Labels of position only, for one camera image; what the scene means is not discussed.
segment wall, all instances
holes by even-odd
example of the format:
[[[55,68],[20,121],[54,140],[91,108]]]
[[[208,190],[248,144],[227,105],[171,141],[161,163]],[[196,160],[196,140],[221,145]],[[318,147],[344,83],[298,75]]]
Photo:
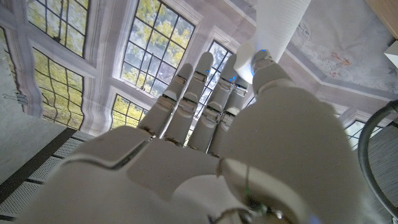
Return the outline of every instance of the wall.
[[[1,44],[0,93],[15,96],[16,84]],[[4,97],[0,98],[0,125],[0,184],[65,129],[23,113],[17,101]]]

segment window pane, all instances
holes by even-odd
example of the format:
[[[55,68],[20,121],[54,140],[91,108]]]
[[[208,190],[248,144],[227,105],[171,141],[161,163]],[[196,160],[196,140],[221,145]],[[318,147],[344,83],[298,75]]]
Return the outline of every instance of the window pane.
[[[220,72],[216,72],[216,74],[214,75],[213,79],[211,79],[208,87],[211,88],[212,90],[214,90],[214,87],[217,85],[218,83],[218,79],[220,79]]]
[[[163,82],[166,82],[167,84],[170,84],[174,77],[174,73],[175,69],[173,67],[162,62],[159,73],[157,74],[157,78],[162,80]]]
[[[142,62],[141,70],[144,72],[148,72],[150,58],[152,55],[150,53],[145,53],[144,61]]]
[[[144,51],[132,43],[128,43],[126,49],[126,56],[124,60],[131,65],[139,68],[141,66],[142,58],[144,57]]]
[[[135,19],[130,33],[130,40],[138,46],[146,48],[151,30],[149,26]]]
[[[157,0],[140,0],[136,16],[153,26],[159,6]]]
[[[170,42],[169,46],[167,47],[164,60],[167,63],[173,65],[175,68],[177,68],[183,55],[184,55],[184,49],[179,47],[177,44]]]
[[[218,65],[223,60],[224,55],[227,53],[227,51],[216,42],[213,42],[213,45],[210,48],[210,53],[213,54],[214,58],[213,67],[218,68]]]
[[[135,104],[130,104],[129,112],[127,115],[139,120],[141,117],[142,109],[143,108],[140,106],[137,106]]]
[[[209,82],[211,81],[211,79],[213,78],[215,73],[216,73],[216,70],[214,68],[211,68],[210,74],[209,74],[209,76],[207,77],[207,80],[206,80],[206,84],[205,84],[206,86],[209,84]]]
[[[148,51],[156,55],[156,57],[162,58],[167,42],[168,40],[166,37],[162,36],[162,34],[156,31],[153,31],[152,36],[150,37]]]
[[[69,50],[82,57],[84,41],[85,36],[81,35],[73,27],[68,26],[67,48]]]
[[[223,71],[225,63],[229,59],[229,56],[231,56],[231,53],[228,52],[228,54],[226,54],[226,57],[224,58],[223,62],[221,63],[220,67],[218,67],[219,71],[221,71],[221,72]]]
[[[88,0],[26,0],[28,20],[54,41],[83,56]]]
[[[69,0],[68,8],[68,22],[76,30],[82,34],[86,33],[86,20],[87,11],[84,7],[81,7],[76,1]]]
[[[45,32],[45,7],[37,1],[27,1],[27,3],[27,17],[29,22]]]
[[[127,114],[128,108],[129,108],[129,100],[117,95],[113,105],[113,109],[122,114]]]
[[[157,16],[155,28],[167,37],[170,37],[172,35],[173,27],[176,20],[176,13],[162,5],[160,7],[159,15]]]
[[[147,78],[145,79],[145,84],[144,84],[144,89],[147,93],[150,92],[150,89],[152,88],[152,85],[154,84],[155,78],[147,75]]]
[[[146,74],[144,72],[140,72],[136,86],[138,86],[139,88],[144,86],[145,76],[146,76]]]
[[[177,25],[175,26],[172,40],[174,40],[182,47],[187,48],[192,33],[193,33],[193,26],[189,24],[187,21],[185,21],[185,19],[182,19],[180,17],[178,19]]]
[[[138,78],[138,69],[133,66],[123,63],[123,71],[122,71],[122,79],[131,82],[132,84],[136,84]]]
[[[210,93],[211,93],[211,89],[206,88],[206,90],[203,92],[199,102],[205,105],[207,103]]]
[[[363,123],[359,121],[355,121],[350,127],[346,129],[346,134],[349,136],[353,136],[356,134],[360,129],[362,129],[364,126]]]
[[[119,126],[132,126],[136,127],[142,112],[147,113],[147,110],[144,110],[142,107],[137,106],[133,102],[121,97],[120,95],[116,95],[115,102],[112,108],[112,128],[117,128]]]
[[[155,80],[154,86],[152,87],[152,90],[150,93],[154,95],[155,97],[159,97],[163,94],[163,92],[166,90],[167,85],[159,81],[158,79]]]
[[[68,85],[76,90],[83,91],[83,77],[68,70]]]
[[[150,61],[150,66],[149,66],[149,73],[151,75],[156,75],[157,70],[159,69],[159,65],[160,65],[160,60],[152,57],[152,60]]]
[[[50,60],[50,74],[51,78],[56,81],[62,82],[63,84],[67,84],[67,71],[61,65]]]

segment cable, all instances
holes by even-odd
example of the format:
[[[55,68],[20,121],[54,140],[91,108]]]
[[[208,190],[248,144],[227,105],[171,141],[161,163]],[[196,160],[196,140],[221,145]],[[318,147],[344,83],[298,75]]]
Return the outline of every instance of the cable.
[[[361,135],[359,136],[358,143],[358,159],[361,166],[363,175],[368,182],[373,193],[379,199],[381,204],[387,209],[387,211],[395,218],[398,218],[398,209],[390,202],[390,200],[384,195],[383,191],[377,184],[373,172],[371,170],[371,165],[369,162],[369,140],[372,135],[373,129],[377,124],[388,116],[390,113],[398,113],[398,100],[390,101],[385,107],[381,108],[374,115],[372,115],[368,122],[366,122]]]

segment window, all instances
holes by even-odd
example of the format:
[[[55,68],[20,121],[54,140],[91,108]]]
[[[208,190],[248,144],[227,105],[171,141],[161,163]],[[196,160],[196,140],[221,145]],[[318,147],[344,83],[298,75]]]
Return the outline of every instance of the window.
[[[256,97],[254,96],[253,98],[251,98],[249,104],[248,104],[246,107],[252,105],[252,104],[255,103],[255,102],[256,102]]]
[[[6,31],[2,27],[0,27],[0,39],[3,42],[3,44],[4,44],[4,51],[6,52],[7,62],[8,62],[8,65],[10,67],[12,76],[14,77],[15,83],[17,83],[17,75],[16,75],[16,72],[15,72],[15,65],[14,65],[14,61],[11,58],[10,50],[8,49]]]
[[[226,61],[229,56],[232,55],[231,51],[227,48],[221,46],[217,41],[213,41],[209,48],[209,52],[213,54],[214,61],[211,66],[210,75],[207,78],[205,89],[203,90],[202,96],[199,100],[198,108],[195,112],[195,118],[198,119],[203,111],[205,104],[209,100],[209,96],[211,92],[214,90],[214,87],[218,83],[218,79],[220,78],[221,71],[223,70]]]
[[[83,122],[83,77],[33,49],[35,80],[42,92],[43,118],[74,129]]]
[[[361,134],[361,131],[364,126],[365,126],[365,123],[360,122],[360,121],[355,121],[353,124],[348,126],[348,128],[346,128],[345,131],[348,136],[348,141],[349,141],[349,144],[350,144],[352,150],[357,148],[358,141],[359,141],[359,135]],[[375,134],[377,134],[379,131],[381,131],[381,129],[382,128],[380,128],[380,127],[375,127],[371,137],[373,137]]]
[[[185,138],[184,147],[187,146],[188,141],[189,141],[189,138],[191,137],[192,132],[193,132],[193,130],[192,130],[192,129],[189,129],[188,134],[187,134],[187,137]]]
[[[89,0],[26,0],[29,22],[84,56]]]
[[[158,0],[140,0],[121,78],[158,98],[172,81],[195,27]]]
[[[124,125],[135,128],[147,113],[148,111],[144,108],[137,106],[120,95],[116,95],[112,108],[111,129]]]

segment ceiling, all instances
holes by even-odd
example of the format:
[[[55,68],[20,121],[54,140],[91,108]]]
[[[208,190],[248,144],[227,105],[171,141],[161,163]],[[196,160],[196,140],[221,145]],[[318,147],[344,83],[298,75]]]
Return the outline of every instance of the ceiling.
[[[146,19],[135,14],[138,1],[69,1],[75,4],[71,6],[73,10],[68,11],[70,20],[65,15],[61,16],[60,7],[46,6],[43,0],[1,1],[0,25],[7,36],[20,91],[29,99],[24,112],[36,117],[48,114],[48,105],[42,103],[45,87],[37,83],[38,77],[43,76],[37,76],[37,71],[44,76],[48,74],[40,70],[37,62],[58,64],[58,68],[67,73],[64,80],[75,76],[69,74],[72,72],[81,76],[81,87],[65,83],[67,88],[78,90],[75,95],[69,93],[66,99],[81,97],[73,101],[81,108],[76,113],[84,117],[78,120],[80,130],[96,136],[112,127],[116,96],[122,96],[128,101],[127,105],[133,104],[145,111],[153,106],[159,95],[154,94],[151,88],[141,88],[145,81],[138,84],[139,78],[135,78],[132,83],[123,76],[127,62],[132,60],[133,65],[139,65],[133,62],[134,58],[125,58],[125,49],[135,44],[127,53],[136,50],[142,56],[147,50],[141,40],[138,43],[134,40],[136,37],[129,36],[134,21],[138,20],[136,18],[143,22]],[[210,50],[214,40],[226,50],[236,52],[256,29],[256,0],[162,2],[178,14],[178,18],[185,19],[195,28],[184,44],[178,43],[171,34],[164,35],[168,39],[166,42],[179,45],[175,49],[183,52],[178,58],[180,63],[165,58],[165,63],[174,66],[173,71],[184,63],[195,66],[201,53]],[[46,7],[63,22],[60,32],[57,32],[59,23],[54,23],[57,19],[44,20],[48,29],[46,25],[34,22],[34,18],[41,19],[40,13],[37,15],[34,11],[45,10]],[[71,30],[76,31],[78,38],[73,38]],[[54,36],[61,39],[60,44],[51,38]],[[350,3],[312,0],[279,63],[298,86],[331,103],[336,113],[341,115],[343,125],[347,126],[356,119],[366,121],[389,100],[397,98],[396,69],[383,54],[391,43],[392,36],[363,0]],[[37,55],[43,55],[43,59],[38,60]],[[164,81],[165,77],[160,74],[155,79]],[[253,93],[249,89],[246,104],[252,98]]]

